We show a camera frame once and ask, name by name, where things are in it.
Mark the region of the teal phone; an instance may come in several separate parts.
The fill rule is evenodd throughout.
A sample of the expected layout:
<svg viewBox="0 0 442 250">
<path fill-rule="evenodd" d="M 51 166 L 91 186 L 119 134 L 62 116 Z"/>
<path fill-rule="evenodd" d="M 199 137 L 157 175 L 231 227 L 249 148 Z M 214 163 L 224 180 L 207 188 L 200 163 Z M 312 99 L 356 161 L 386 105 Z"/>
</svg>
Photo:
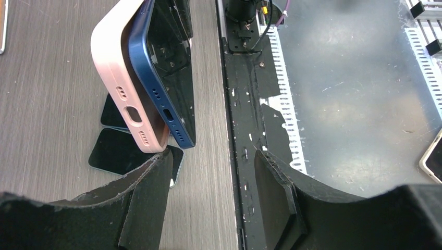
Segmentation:
<svg viewBox="0 0 442 250">
<path fill-rule="evenodd" d="M 129 129 L 116 107 L 111 95 L 108 93 L 104 103 L 103 111 L 100 118 L 101 125 L 113 128 L 119 131 L 129 132 Z"/>
</svg>

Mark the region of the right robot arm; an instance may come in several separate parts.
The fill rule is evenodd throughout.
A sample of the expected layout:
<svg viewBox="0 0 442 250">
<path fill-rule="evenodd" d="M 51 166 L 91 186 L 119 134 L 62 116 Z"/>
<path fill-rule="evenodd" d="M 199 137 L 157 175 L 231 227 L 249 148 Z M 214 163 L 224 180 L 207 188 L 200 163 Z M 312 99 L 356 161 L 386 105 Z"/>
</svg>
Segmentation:
<svg viewBox="0 0 442 250">
<path fill-rule="evenodd" d="M 228 1 L 222 6 L 226 18 L 226 27 L 233 33 L 227 36 L 229 45 L 240 42 L 243 51 L 254 51 L 261 43 L 271 27 L 269 23 L 261 35 L 255 35 L 249 28 L 255 21 L 255 14 L 259 1 Z M 189 40 L 193 37 L 192 21 L 189 1 L 154 1 L 154 8 L 165 15 L 165 23 L 170 25 L 179 39 Z"/>
</svg>

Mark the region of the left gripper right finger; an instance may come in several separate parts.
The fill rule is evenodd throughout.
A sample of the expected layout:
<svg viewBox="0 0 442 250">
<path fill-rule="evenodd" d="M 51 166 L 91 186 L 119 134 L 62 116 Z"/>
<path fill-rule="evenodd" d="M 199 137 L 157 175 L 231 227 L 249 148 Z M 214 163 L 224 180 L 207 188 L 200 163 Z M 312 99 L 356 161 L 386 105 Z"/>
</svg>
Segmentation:
<svg viewBox="0 0 442 250">
<path fill-rule="evenodd" d="M 267 249 L 441 249 L 441 186 L 369 198 L 337 190 L 268 151 L 255 154 Z"/>
</svg>

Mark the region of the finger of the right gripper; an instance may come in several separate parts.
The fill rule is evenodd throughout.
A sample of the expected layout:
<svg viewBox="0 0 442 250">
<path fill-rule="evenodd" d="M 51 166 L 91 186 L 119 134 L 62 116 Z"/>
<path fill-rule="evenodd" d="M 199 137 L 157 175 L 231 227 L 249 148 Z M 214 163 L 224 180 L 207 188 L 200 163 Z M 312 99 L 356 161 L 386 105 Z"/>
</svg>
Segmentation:
<svg viewBox="0 0 442 250">
<path fill-rule="evenodd" d="M 154 3 L 155 24 L 159 35 L 172 35 L 181 41 L 193 37 L 190 1 L 159 0 Z"/>
</svg>

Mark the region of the phone on metal sheet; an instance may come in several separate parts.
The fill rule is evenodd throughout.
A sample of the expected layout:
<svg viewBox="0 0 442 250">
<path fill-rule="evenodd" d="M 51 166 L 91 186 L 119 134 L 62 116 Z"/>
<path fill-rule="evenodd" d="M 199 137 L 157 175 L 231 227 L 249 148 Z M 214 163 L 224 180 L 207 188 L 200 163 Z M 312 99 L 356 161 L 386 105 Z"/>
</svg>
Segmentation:
<svg viewBox="0 0 442 250">
<path fill-rule="evenodd" d="M 441 184 L 441 130 L 421 157 L 419 167 L 432 180 Z"/>
</svg>

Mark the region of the dark blue phone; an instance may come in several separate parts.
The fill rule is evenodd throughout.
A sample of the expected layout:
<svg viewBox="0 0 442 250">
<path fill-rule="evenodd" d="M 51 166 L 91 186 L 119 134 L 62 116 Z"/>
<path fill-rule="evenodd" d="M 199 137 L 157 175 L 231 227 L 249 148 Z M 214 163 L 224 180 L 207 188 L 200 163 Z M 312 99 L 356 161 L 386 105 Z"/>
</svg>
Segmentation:
<svg viewBox="0 0 442 250">
<path fill-rule="evenodd" d="M 141 84 L 182 149 L 196 145 L 191 43 L 159 35 L 154 1 L 135 14 L 128 51 Z"/>
</svg>

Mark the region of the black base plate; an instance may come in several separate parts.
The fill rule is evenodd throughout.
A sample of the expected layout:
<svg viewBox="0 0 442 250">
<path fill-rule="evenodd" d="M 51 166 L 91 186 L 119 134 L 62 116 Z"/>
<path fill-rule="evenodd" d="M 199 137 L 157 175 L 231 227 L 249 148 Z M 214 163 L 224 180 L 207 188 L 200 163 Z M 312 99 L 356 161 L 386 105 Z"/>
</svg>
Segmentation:
<svg viewBox="0 0 442 250">
<path fill-rule="evenodd" d="M 280 94 L 277 71 L 269 37 L 247 51 L 260 36 L 257 20 L 243 45 L 238 32 L 244 26 L 230 19 L 227 9 L 227 1 L 217 1 L 239 248 L 268 249 L 254 160 L 268 145 L 260 100 Z"/>
</svg>

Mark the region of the aluminium frame rail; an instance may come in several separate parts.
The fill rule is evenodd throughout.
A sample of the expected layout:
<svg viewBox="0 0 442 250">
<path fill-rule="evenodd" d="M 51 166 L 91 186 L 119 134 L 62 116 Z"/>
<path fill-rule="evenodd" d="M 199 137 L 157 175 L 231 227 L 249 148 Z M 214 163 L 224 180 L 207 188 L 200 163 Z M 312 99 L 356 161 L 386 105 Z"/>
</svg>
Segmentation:
<svg viewBox="0 0 442 250">
<path fill-rule="evenodd" d="M 441 1 L 400 1 L 405 32 L 441 116 Z"/>
</svg>

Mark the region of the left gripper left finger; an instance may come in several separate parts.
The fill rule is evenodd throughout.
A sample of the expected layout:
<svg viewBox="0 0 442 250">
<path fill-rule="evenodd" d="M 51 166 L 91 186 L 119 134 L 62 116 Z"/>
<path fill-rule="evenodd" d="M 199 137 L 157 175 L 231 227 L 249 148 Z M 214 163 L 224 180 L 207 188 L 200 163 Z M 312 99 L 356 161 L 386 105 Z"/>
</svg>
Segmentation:
<svg viewBox="0 0 442 250">
<path fill-rule="evenodd" d="M 158 249 L 173 161 L 167 149 L 70 201 L 1 193 L 1 249 Z"/>
</svg>

